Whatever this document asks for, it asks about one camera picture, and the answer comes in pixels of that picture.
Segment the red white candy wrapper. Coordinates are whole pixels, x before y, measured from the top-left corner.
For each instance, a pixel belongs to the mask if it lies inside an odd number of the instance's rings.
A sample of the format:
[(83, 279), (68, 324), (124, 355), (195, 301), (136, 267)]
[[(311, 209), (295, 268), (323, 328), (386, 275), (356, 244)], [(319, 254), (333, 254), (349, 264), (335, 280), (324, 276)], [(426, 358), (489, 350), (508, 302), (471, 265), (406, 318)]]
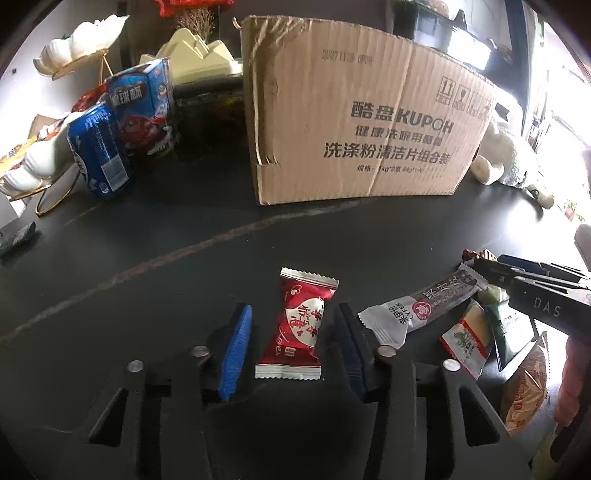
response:
[(283, 267), (280, 270), (283, 311), (276, 332), (256, 363), (256, 379), (315, 381), (322, 364), (315, 354), (325, 304), (339, 288), (339, 280), (318, 273)]

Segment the black piano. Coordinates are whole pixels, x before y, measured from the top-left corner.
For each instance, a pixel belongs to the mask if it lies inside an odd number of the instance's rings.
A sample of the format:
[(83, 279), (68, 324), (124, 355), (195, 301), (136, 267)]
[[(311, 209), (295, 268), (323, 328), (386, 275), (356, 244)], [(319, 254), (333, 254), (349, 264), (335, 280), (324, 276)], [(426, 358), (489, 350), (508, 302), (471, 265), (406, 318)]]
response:
[(393, 33), (480, 72), (514, 63), (503, 1), (394, 1)]

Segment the white plush sheep toy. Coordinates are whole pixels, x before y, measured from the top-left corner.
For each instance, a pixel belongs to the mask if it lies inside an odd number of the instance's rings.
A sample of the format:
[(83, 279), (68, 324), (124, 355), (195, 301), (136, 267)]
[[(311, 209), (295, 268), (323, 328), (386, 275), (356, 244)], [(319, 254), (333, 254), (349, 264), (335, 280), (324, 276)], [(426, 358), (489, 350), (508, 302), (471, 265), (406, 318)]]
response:
[(543, 209), (554, 206), (555, 198), (544, 184), (536, 153), (496, 110), (491, 113), (470, 172), (483, 185), (500, 183), (525, 191)]

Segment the blue candy box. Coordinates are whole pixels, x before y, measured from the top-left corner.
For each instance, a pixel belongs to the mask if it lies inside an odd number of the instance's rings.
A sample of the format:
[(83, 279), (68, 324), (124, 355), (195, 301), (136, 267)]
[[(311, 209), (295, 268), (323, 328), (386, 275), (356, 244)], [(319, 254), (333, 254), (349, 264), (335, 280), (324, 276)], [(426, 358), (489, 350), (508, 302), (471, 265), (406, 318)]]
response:
[(156, 157), (173, 147), (173, 99), (167, 58), (121, 71), (105, 84), (128, 156)]

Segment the black remote control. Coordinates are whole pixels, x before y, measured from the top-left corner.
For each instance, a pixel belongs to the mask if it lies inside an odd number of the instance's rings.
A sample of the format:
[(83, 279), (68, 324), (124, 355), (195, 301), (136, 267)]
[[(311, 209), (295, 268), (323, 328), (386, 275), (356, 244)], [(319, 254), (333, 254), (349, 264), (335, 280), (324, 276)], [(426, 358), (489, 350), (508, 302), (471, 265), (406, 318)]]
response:
[(6, 255), (9, 255), (15, 249), (18, 249), (29, 242), (34, 237), (35, 233), (36, 223), (31, 222), (14, 233), (8, 235), (2, 234), (0, 241), (0, 257), (3, 258)]

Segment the yellow mountain tissue holder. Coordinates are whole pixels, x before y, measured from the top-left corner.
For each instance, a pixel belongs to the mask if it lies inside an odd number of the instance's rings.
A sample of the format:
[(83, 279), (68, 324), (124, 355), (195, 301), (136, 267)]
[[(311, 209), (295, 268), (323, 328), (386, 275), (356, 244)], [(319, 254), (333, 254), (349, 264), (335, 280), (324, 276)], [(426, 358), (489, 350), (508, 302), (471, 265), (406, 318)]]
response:
[(232, 56), (224, 42), (214, 40), (207, 44), (187, 28), (176, 30), (155, 56), (142, 54), (139, 63), (162, 58), (168, 59), (169, 78), (174, 86), (242, 74), (242, 62)]

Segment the white snack bowl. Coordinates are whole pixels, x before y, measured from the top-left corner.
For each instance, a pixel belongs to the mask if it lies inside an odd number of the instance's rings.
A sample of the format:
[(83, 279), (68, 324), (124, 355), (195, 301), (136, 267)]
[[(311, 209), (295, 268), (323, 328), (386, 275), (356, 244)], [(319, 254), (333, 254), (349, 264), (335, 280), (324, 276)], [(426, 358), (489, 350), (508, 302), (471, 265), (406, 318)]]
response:
[(128, 19), (128, 15), (112, 14), (103, 20), (80, 23), (68, 37), (53, 39), (43, 46), (40, 55), (33, 59), (35, 69), (41, 75), (56, 78), (80, 60), (98, 53), (105, 55)]
[(52, 123), (42, 123), (38, 115), (32, 135), (1, 158), (1, 192), (16, 197), (58, 180), (74, 164), (68, 127), (80, 116), (80, 112), (71, 112)]

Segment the long dark snack bar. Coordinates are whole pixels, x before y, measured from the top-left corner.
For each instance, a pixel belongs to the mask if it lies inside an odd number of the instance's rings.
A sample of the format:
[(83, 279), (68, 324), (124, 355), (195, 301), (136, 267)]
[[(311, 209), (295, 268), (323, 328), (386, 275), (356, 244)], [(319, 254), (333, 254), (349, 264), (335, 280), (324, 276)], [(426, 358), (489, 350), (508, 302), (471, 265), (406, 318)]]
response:
[(400, 349), (409, 332), (424, 327), (488, 286), (482, 275), (461, 264), (455, 272), (429, 287), (367, 307), (358, 316), (381, 345)]

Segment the cheese snack packet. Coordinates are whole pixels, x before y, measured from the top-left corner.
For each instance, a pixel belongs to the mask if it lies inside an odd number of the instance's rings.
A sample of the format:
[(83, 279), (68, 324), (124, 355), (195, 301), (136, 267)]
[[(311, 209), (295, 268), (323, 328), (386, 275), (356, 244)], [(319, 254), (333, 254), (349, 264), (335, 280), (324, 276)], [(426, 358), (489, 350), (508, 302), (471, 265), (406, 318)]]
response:
[(471, 300), (460, 321), (441, 337), (440, 342), (463, 369), (478, 380), (489, 359), (493, 335), (485, 309)]

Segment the pale green candy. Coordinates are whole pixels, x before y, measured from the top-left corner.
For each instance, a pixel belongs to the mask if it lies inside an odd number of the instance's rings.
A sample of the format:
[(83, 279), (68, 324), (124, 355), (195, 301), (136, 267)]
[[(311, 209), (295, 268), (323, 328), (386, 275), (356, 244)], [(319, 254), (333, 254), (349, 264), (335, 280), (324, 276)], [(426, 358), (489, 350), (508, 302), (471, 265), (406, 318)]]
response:
[(478, 292), (478, 302), (482, 305), (497, 305), (509, 300), (506, 290), (489, 284), (485, 290)]

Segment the striped candy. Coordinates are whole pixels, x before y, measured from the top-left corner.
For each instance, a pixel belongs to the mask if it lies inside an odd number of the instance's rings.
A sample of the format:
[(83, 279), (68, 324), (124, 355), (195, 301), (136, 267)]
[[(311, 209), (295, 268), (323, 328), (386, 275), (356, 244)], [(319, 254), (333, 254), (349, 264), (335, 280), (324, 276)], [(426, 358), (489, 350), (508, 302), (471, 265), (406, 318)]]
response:
[(496, 255), (488, 249), (484, 249), (481, 251), (475, 251), (472, 249), (464, 249), (463, 250), (463, 252), (462, 252), (462, 262), (463, 263), (474, 262), (476, 259), (497, 261)]

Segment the orange biscuit packet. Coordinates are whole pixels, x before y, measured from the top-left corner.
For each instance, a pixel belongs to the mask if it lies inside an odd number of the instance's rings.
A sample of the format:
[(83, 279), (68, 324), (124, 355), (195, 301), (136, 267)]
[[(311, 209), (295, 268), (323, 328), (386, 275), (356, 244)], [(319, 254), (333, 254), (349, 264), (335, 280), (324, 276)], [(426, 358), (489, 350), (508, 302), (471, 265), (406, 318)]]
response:
[(501, 419), (511, 435), (521, 432), (531, 422), (547, 398), (548, 365), (544, 331), (504, 386)]

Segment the dark green snack packet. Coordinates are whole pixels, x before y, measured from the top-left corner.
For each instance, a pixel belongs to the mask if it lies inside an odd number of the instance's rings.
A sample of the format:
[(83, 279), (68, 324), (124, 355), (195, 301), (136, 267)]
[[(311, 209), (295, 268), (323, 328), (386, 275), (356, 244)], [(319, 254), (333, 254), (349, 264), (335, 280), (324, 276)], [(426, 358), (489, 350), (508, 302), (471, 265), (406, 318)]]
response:
[(500, 371), (504, 370), (539, 334), (530, 317), (509, 305), (506, 300), (485, 306)]

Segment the blue soda can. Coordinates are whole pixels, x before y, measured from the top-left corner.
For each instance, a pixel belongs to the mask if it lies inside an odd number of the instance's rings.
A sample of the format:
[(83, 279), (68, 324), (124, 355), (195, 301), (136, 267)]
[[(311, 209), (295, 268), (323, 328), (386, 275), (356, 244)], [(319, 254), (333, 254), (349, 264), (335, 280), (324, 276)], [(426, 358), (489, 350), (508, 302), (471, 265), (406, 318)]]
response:
[(114, 113), (107, 103), (98, 103), (72, 120), (67, 140), (94, 196), (111, 198), (129, 183), (127, 159)]

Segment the dried flower vase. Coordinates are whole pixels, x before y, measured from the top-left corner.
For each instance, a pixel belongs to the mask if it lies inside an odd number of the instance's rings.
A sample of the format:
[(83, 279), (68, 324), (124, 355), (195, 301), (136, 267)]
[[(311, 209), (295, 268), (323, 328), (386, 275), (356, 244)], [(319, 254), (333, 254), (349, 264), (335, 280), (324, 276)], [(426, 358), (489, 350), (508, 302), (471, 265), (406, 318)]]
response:
[(206, 8), (184, 9), (174, 17), (177, 28), (186, 28), (193, 35), (200, 35), (204, 40), (211, 37), (215, 28), (215, 19), (211, 10)]

